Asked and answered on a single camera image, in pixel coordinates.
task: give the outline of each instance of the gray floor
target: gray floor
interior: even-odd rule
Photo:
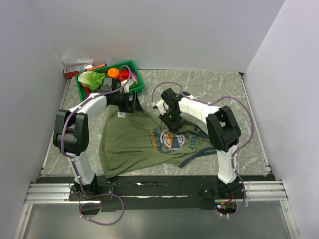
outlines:
[[[290,239],[280,202],[249,202],[227,220],[200,209],[126,210],[113,226],[79,218],[74,204],[35,204],[24,239]],[[99,213],[99,222],[114,221],[117,212]]]
[[[180,83],[185,91],[190,92],[196,98],[207,102],[213,102],[224,95],[231,95],[239,98],[247,105],[247,99],[238,72],[217,72],[217,71],[197,71],[197,70],[140,70],[140,75],[145,83],[139,100],[145,111],[159,114],[151,107],[151,92],[153,88],[161,82],[173,81]],[[174,85],[164,85],[155,93],[155,101],[160,99],[160,94],[164,89],[172,87],[176,92],[178,87]],[[73,80],[67,91],[63,109],[69,109],[80,103],[76,83]],[[250,122],[246,112],[231,100],[222,100],[218,106],[228,105],[232,108],[235,117],[242,130],[240,144],[245,142],[250,134]],[[101,140],[102,128],[108,109],[101,110],[89,121],[90,143],[88,155],[92,169],[97,174],[104,174],[99,160],[99,144]],[[187,119],[206,128],[205,124],[199,120],[185,116]],[[265,162],[261,152],[260,144],[254,135],[250,144],[240,151],[238,157],[239,173],[243,175],[265,175]],[[183,168],[178,168],[171,164],[163,163],[153,167],[135,170],[127,175],[217,175],[218,162],[217,155],[198,157],[192,160]],[[57,148],[51,144],[45,168],[42,175],[72,175],[71,167],[66,158]]]

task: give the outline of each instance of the robotic arm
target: robotic arm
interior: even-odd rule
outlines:
[[[171,132],[179,128],[182,117],[180,114],[187,113],[207,124],[209,140],[217,150],[218,156],[218,179],[220,187],[218,191],[221,195],[230,195],[238,185],[237,175],[232,167],[232,154],[237,149],[238,139],[241,130],[234,117],[232,110],[228,106],[216,107],[208,106],[193,101],[193,96],[183,93],[190,99],[176,94],[171,88],[165,90],[161,97],[162,100],[156,103],[155,108],[159,109],[159,118],[167,125]],[[86,148],[89,143],[88,120],[99,110],[107,105],[117,105],[119,111],[132,113],[134,110],[143,111],[138,101],[137,93],[134,92],[133,99],[130,101],[129,93],[110,94],[101,96],[99,93],[90,95],[92,100],[82,106],[69,121],[64,139],[64,151],[73,156],[68,158],[74,175],[75,188],[80,190],[78,177],[80,175],[84,190],[89,195],[97,194],[97,178],[90,167]],[[59,110],[56,115],[56,123],[53,137],[53,144],[61,151],[62,131],[66,119],[76,108],[70,110]]]

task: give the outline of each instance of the gray marble surface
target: gray marble surface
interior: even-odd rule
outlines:
[[[197,70],[140,70],[140,75],[145,83],[142,94],[139,94],[140,103],[145,111],[158,114],[158,110],[151,107],[151,94],[153,88],[166,81],[180,83],[185,91],[190,92],[196,98],[206,102],[213,102],[221,96],[231,95],[240,99],[247,105],[245,93],[241,84],[238,72],[218,72],[218,71],[197,71]],[[160,95],[164,89],[172,87],[179,92],[175,85],[163,85],[155,92],[154,100],[160,100]],[[69,109],[80,103],[75,80],[70,83],[63,109]],[[240,144],[244,143],[250,134],[249,118],[236,102],[224,99],[218,106],[228,105],[232,108],[234,115],[242,130]],[[102,129],[108,109],[105,108],[89,121],[90,143],[88,146],[88,155],[90,164],[96,174],[104,174],[99,159],[99,144],[101,140]],[[201,121],[192,116],[185,115],[185,118],[191,120],[206,129]],[[261,153],[260,144],[257,136],[254,135],[252,141],[239,152],[238,169],[243,175],[266,175],[264,158]],[[135,170],[126,173],[126,175],[217,175],[218,162],[217,155],[198,157],[189,162],[183,168],[163,163],[156,166]],[[43,170],[43,175],[73,175],[68,160],[51,144],[48,158]]]

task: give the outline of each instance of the shirt tag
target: shirt tag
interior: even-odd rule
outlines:
[[[125,112],[118,112],[118,117],[119,118],[125,118]]]

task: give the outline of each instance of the cable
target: cable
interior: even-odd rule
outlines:
[[[199,100],[199,99],[195,99],[195,98],[191,98],[191,97],[189,97],[189,96],[186,96],[186,95],[182,92],[182,91],[183,91],[183,86],[181,86],[179,83],[176,83],[176,82],[162,82],[162,83],[158,84],[157,86],[155,86],[155,88],[154,88],[153,91],[152,91],[152,96],[151,96],[151,102],[152,102],[152,103],[154,102],[154,92],[155,92],[155,90],[156,90],[159,86],[161,86],[161,85],[163,85],[163,84],[174,84],[174,85],[177,85],[177,86],[180,87],[180,92],[179,92],[179,93],[180,93],[183,97],[185,97],[185,98],[187,98],[187,99],[189,99],[189,100],[193,100],[193,101],[200,102],[200,103],[202,103],[202,104],[207,105],[207,102],[205,102],[205,101],[201,101],[201,100]],[[231,166],[232,166],[234,172],[236,173],[237,177],[238,177],[239,180],[241,181],[242,186],[243,186],[243,190],[244,190],[243,202],[242,202],[242,204],[240,205],[240,207],[238,208],[238,210],[236,210],[236,212],[234,212],[233,214],[229,215],[229,217],[232,217],[232,216],[238,214],[238,213],[243,209],[243,207],[245,206],[246,197],[247,197],[244,180],[242,179],[242,177],[240,176],[240,174],[238,173],[238,171],[236,170],[236,167],[235,167],[234,156],[236,155],[236,153],[237,153],[239,150],[241,150],[241,149],[244,148],[247,144],[249,144],[249,142],[250,142],[251,139],[253,138],[253,135],[254,135],[254,132],[255,132],[255,126],[254,126],[253,116],[252,116],[252,114],[250,113],[250,111],[247,109],[247,107],[244,105],[244,103],[242,103],[240,100],[238,100],[237,98],[235,98],[235,97],[233,97],[233,96],[223,96],[223,97],[219,98],[218,100],[216,100],[215,102],[210,103],[210,104],[208,104],[208,105],[209,105],[209,106],[213,106],[213,105],[215,105],[216,103],[220,102],[221,100],[223,100],[223,99],[225,99],[225,98],[229,98],[229,99],[232,99],[232,100],[235,100],[236,102],[238,102],[238,103],[244,108],[244,110],[247,112],[247,114],[248,114],[248,116],[249,116],[249,120],[250,120],[250,122],[251,122],[251,131],[250,131],[250,136],[249,136],[249,138],[247,139],[247,141],[246,141],[243,145],[239,146],[239,147],[232,153],[232,155],[231,155]]]
[[[131,69],[130,69],[129,66],[127,66],[127,65],[122,65],[122,66],[119,68],[119,71],[120,71],[120,69],[121,69],[122,67],[126,67],[126,68],[128,69],[128,71],[129,71],[129,77],[128,77],[128,79],[129,79],[129,78],[131,77]],[[95,220],[93,220],[93,219],[91,219],[91,218],[86,217],[86,216],[83,215],[82,212],[81,212],[81,209],[82,209],[82,207],[83,207],[84,205],[101,205],[101,204],[97,204],[97,203],[85,203],[85,204],[82,204],[82,205],[80,206],[80,208],[79,208],[80,217],[83,217],[84,219],[87,219],[88,221],[91,221],[91,222],[93,222],[93,223],[95,223],[95,224],[102,225],[102,226],[113,225],[113,224],[117,223],[117,222],[122,218],[122,216],[123,216],[123,214],[124,214],[124,210],[125,210],[124,202],[123,202],[123,200],[122,200],[119,196],[117,196],[117,195],[115,195],[115,194],[112,194],[112,193],[106,193],[106,194],[99,194],[99,195],[90,196],[90,195],[88,195],[88,194],[85,192],[84,187],[83,187],[83,184],[82,184],[81,176],[80,176],[79,171],[78,171],[78,169],[77,169],[77,167],[76,167],[76,165],[75,165],[75,162],[74,162],[74,158],[73,158],[71,155],[66,154],[66,152],[64,151],[65,133],[66,133],[66,129],[67,129],[67,126],[68,126],[68,124],[69,124],[69,121],[70,121],[71,117],[72,117],[76,112],[78,112],[79,109],[81,109],[84,105],[86,105],[90,100],[94,99],[95,97],[106,96],[106,95],[109,95],[109,94],[118,92],[118,91],[120,91],[121,89],[123,89],[123,88],[128,84],[128,82],[129,82],[129,81],[127,80],[124,85],[122,85],[121,87],[119,87],[119,88],[116,89],[116,90],[113,90],[113,91],[110,91],[110,92],[106,92],[106,93],[101,93],[101,94],[98,94],[98,95],[96,95],[96,96],[88,97],[88,98],[87,98],[86,100],[84,100],[73,112],[71,112],[71,114],[68,116],[68,118],[66,119],[66,121],[65,121],[65,123],[64,123],[63,131],[62,131],[61,152],[62,152],[62,154],[63,154],[64,156],[66,156],[66,157],[68,157],[68,158],[71,159],[71,164],[72,164],[72,166],[73,166],[73,168],[74,168],[74,172],[75,172],[76,176],[78,177],[79,184],[80,184],[80,188],[81,188],[81,191],[82,191],[82,193],[83,193],[83,196],[86,197],[87,199],[93,199],[93,198],[104,197],[104,196],[113,196],[113,197],[118,198],[118,199],[120,200],[121,204],[122,204],[122,212],[121,212],[120,216],[119,216],[114,222],[112,222],[112,223],[100,223],[100,222],[97,222],[97,221],[95,221]]]

